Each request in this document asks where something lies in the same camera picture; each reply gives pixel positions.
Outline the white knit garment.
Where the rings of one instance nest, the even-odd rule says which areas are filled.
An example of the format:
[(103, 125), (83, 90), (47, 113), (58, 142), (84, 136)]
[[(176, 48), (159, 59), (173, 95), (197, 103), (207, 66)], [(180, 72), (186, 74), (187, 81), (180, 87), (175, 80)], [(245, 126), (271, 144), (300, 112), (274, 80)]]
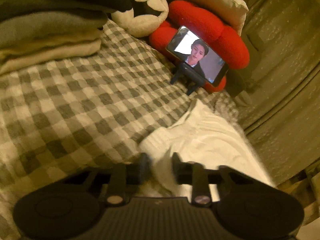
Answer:
[(194, 100), (173, 125), (160, 127), (143, 139), (139, 149), (151, 158), (155, 180), (174, 197), (191, 197), (191, 187), (178, 185), (174, 178), (174, 153), (185, 163), (200, 163), (212, 170), (226, 165), (274, 185), (244, 134), (200, 100)]

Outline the stack of folded clothes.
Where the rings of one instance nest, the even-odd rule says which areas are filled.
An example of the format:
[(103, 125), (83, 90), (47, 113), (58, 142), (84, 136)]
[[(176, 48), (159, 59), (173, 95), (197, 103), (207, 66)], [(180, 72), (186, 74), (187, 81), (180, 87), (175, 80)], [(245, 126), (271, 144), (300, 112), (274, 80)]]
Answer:
[(108, 15), (131, 8), (130, 0), (1, 0), (1, 73), (92, 55)]

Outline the grey white checkered bedspread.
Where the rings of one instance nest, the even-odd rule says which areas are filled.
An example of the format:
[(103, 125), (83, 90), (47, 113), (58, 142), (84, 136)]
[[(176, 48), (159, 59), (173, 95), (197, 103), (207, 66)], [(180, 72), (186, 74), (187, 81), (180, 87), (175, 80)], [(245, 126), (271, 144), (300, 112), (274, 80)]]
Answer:
[(170, 85), (172, 63), (108, 21), (100, 50), (1, 77), (1, 239), (19, 239), (16, 201), (88, 166), (131, 161), (138, 144), (174, 124), (194, 99), (231, 124), (226, 92)]

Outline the black phone stand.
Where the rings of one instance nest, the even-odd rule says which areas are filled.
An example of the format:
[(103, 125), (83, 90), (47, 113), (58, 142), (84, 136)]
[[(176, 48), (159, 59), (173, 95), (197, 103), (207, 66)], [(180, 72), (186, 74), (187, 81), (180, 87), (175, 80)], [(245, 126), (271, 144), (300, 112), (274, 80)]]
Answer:
[(195, 72), (195, 70), (185, 62), (179, 63), (175, 69), (176, 72), (171, 78), (170, 84), (173, 85), (180, 77), (183, 77), (191, 84), (191, 86), (189, 86), (187, 89), (187, 95), (191, 95), (198, 88), (203, 87), (206, 83), (205, 78)]

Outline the grey star pattern curtain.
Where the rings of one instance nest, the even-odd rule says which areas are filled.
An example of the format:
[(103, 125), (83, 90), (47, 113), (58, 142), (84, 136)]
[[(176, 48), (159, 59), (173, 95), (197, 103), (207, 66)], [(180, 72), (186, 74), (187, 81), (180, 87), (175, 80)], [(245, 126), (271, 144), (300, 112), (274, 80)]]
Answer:
[(319, 158), (319, 0), (260, 0), (242, 36), (253, 51), (239, 123), (281, 184)]

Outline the smartphone showing video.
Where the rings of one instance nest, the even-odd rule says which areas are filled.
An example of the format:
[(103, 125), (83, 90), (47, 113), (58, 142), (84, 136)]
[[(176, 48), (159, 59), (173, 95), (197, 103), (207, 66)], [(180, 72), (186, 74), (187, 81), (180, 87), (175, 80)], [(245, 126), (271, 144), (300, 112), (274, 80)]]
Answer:
[(166, 50), (185, 62), (211, 85), (217, 86), (228, 70), (225, 61), (185, 26), (181, 26)]

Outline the upper red puffy cushion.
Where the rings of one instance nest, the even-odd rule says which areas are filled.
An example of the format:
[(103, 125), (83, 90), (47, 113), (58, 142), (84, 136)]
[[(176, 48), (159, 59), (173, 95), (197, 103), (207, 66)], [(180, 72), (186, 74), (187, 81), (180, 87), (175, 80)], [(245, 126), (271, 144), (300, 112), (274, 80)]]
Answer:
[(249, 51), (239, 34), (212, 12), (197, 5), (176, 0), (169, 4), (170, 37), (176, 27), (186, 26), (204, 40), (232, 69), (249, 64)]

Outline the red puffy cushion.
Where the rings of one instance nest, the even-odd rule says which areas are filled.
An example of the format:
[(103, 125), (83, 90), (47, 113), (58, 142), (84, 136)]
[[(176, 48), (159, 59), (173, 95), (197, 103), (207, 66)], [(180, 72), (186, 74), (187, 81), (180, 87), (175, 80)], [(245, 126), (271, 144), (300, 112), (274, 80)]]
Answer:
[(179, 78), (189, 82), (187, 93), (200, 87), (208, 92), (223, 89), (226, 85), (227, 63), (203, 39), (185, 26), (175, 28), (164, 21), (150, 37), (150, 44), (168, 57), (174, 66), (174, 84)]
[(186, 26), (204, 40), (232, 69), (249, 64), (249, 51), (239, 34), (212, 12), (197, 5), (176, 0), (169, 4), (170, 37), (176, 27)]

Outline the lower red puffy cushion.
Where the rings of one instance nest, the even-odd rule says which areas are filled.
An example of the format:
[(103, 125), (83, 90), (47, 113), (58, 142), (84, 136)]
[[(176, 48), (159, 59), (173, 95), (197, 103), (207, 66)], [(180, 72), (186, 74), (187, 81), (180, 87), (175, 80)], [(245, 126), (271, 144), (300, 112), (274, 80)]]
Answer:
[(227, 63), (203, 39), (185, 26), (175, 28), (164, 21), (150, 37), (150, 44), (168, 57), (174, 66), (174, 84), (179, 78), (189, 82), (187, 93), (200, 87), (208, 92), (223, 89), (226, 85)]

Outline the cream plush toy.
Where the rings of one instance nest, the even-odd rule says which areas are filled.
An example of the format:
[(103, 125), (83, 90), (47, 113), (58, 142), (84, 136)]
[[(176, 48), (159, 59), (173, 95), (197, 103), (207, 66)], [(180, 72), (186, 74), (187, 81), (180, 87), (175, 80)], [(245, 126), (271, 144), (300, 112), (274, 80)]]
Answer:
[(134, 37), (149, 36), (168, 16), (167, 0), (130, 0), (130, 2), (132, 9), (108, 13), (108, 17)]

